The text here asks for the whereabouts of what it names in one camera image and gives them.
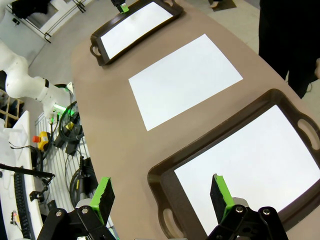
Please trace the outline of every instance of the person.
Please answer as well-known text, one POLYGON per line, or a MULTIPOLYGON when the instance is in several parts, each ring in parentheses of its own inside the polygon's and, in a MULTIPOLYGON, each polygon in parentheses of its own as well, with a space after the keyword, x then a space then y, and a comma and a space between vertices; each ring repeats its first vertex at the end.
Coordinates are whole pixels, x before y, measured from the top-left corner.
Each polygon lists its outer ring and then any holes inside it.
POLYGON ((302 98, 320 77, 320 0, 260 0, 259 55, 302 98))

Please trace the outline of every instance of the tile floor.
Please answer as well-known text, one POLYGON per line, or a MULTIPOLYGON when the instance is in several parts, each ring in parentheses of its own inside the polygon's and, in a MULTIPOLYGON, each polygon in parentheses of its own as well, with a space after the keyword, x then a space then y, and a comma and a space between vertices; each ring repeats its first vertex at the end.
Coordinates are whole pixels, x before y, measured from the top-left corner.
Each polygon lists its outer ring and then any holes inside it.
MULTIPOLYGON (((259 0, 233 0, 236 8, 221 11, 209 8, 207 0, 187 1, 258 52, 259 0)), ((134 0, 127 1, 128 5, 133 2, 134 0)), ((69 20, 52 37, 51 44, 44 46, 29 68, 31 76, 42 76, 53 84, 69 83, 73 80, 70 59, 74 47, 118 13, 110 0, 94 0, 86 9, 85 13, 79 12, 69 20)), ((30 111, 30 122, 34 123, 42 112, 42 106, 32 99, 24 100, 24 109, 30 111)), ((303 101, 320 122, 320 80, 312 84, 311 91, 305 95, 303 101)), ((35 132, 33 128, 31 124, 31 133, 35 132)))

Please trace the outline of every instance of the wooden shelf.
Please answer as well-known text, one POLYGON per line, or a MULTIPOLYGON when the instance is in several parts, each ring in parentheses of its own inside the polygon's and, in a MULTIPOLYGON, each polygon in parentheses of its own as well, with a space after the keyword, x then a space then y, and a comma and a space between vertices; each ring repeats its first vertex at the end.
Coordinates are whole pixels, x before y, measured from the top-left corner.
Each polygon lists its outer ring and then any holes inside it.
MULTIPOLYGON (((0 89, 0 95, 5 95, 5 96, 8 96, 8 94, 3 91, 2 89, 0 89)), ((10 122, 9 120, 10 119, 13 119, 13 120, 18 120, 19 119, 19 110, 20 110, 20 105, 23 104, 24 102, 18 98, 13 98, 13 97, 10 97, 8 96, 7 98, 7 104, 6 104, 6 108, 5 108, 5 111, 0 109, 0 115, 3 115, 4 116, 4 127, 5 128, 12 128, 13 125, 10 125, 10 122), (12 110, 10 109, 10 106, 16 101, 16 106, 15 106, 15 111, 16 112, 16 115, 14 114, 11 114, 9 113, 9 110, 12 110)))

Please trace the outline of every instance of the brown tray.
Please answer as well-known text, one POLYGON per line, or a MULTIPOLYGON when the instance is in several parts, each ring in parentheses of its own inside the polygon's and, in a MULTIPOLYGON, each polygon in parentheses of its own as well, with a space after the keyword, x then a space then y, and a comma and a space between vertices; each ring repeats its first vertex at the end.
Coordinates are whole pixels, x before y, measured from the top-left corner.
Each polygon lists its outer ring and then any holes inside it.
MULTIPOLYGON (((281 91, 271 89, 234 116, 160 162, 149 171, 147 180, 158 205, 158 218, 161 228, 168 238, 176 236, 166 224, 164 218, 164 210, 166 209, 172 211, 174 222, 185 238, 188 240, 205 240, 207 238, 207 234, 174 170, 223 141, 274 105, 277 105, 289 120, 320 168, 320 149, 315 150, 312 147, 308 135, 299 128, 298 121, 303 119, 310 124, 320 139, 319 127, 310 117, 299 112, 281 91)), ((288 231, 319 205, 320 179, 304 194, 278 213, 284 229, 288 231)))
POLYGON ((163 28, 165 25, 169 24, 173 20, 177 19, 183 12, 184 9, 180 5, 178 5, 175 0, 169 0, 169 2, 172 2, 172 5, 169 3, 166 3, 162 0, 139 0, 136 1, 134 4, 129 6, 129 11, 124 12, 124 13, 119 13, 117 16, 115 16, 113 19, 105 23, 103 26, 101 26, 98 30, 96 30, 92 35, 91 35, 91 47, 90 47, 90 52, 93 56, 95 56, 96 60, 98 61, 99 66, 104 66, 107 64, 111 64, 114 62, 116 59, 118 59, 120 56, 122 56, 124 53, 126 53, 128 50, 133 48, 135 45, 140 43, 142 40, 150 36, 151 34, 155 33, 157 30, 163 28), (121 23, 123 20, 125 20, 127 17, 130 15, 134 14, 144 6, 148 5, 151 2, 155 2, 158 4, 160 7, 165 9, 167 12, 172 14, 173 17, 169 18, 168 20, 164 21, 163 23, 159 24, 156 26, 154 29, 151 31, 147 32, 145 35, 141 36, 138 38, 136 41, 134 41, 132 44, 127 46, 125 49, 123 49, 121 52, 119 52, 116 56, 112 57, 111 59, 109 58, 104 45, 101 41, 101 37, 109 32, 112 28, 114 28, 116 25, 121 23), (94 51, 94 47, 97 47, 98 53, 94 51))

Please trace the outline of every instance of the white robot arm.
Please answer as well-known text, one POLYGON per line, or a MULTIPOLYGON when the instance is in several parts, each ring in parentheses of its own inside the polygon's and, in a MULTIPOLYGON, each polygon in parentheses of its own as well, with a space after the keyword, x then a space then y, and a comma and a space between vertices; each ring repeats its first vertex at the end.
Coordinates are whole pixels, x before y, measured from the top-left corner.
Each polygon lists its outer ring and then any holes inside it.
MULTIPOLYGON (((0 22, 4 18, 7 4, 11 2, 0 0, 0 22)), ((6 73, 7 94, 12 98, 29 97, 41 102, 47 118, 51 118, 55 112, 62 113, 70 104, 70 93, 66 89, 58 88, 42 77, 30 77, 27 60, 15 54, 0 40, 1 70, 6 73)))

